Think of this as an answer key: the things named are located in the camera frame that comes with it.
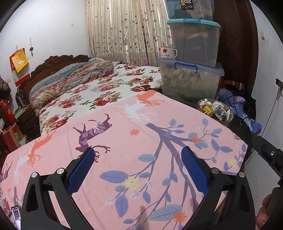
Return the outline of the person right hand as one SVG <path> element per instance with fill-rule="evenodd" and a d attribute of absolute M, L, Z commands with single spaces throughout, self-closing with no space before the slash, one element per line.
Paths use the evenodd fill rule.
<path fill-rule="evenodd" d="M 261 227 L 266 223 L 267 221 L 267 215 L 266 215 L 266 210 L 267 206 L 271 200 L 271 194 L 267 195 L 263 200 L 262 200 L 262 207 L 259 209 L 258 214 L 256 216 L 256 229 L 261 229 Z"/>

